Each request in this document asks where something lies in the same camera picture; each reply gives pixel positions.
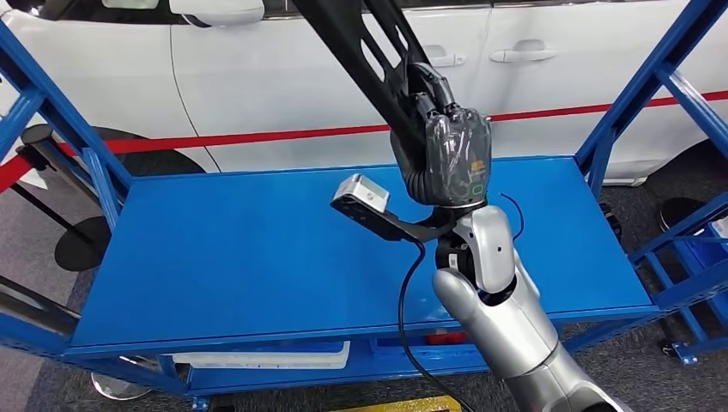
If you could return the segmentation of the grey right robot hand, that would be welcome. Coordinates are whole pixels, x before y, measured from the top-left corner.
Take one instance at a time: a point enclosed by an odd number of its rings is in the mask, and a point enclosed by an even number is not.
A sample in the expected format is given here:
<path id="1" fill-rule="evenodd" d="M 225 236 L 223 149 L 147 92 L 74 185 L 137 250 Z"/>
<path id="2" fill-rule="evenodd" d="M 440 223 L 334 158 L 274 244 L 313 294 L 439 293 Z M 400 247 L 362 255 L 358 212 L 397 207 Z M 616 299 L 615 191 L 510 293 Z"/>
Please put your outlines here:
<path id="1" fill-rule="evenodd" d="M 403 174 L 409 195 L 418 203 L 467 208 L 487 202 L 492 164 L 489 121 L 459 105 L 449 81 L 424 62 L 412 63 L 428 91 L 411 95 L 424 121 L 424 166 Z"/>

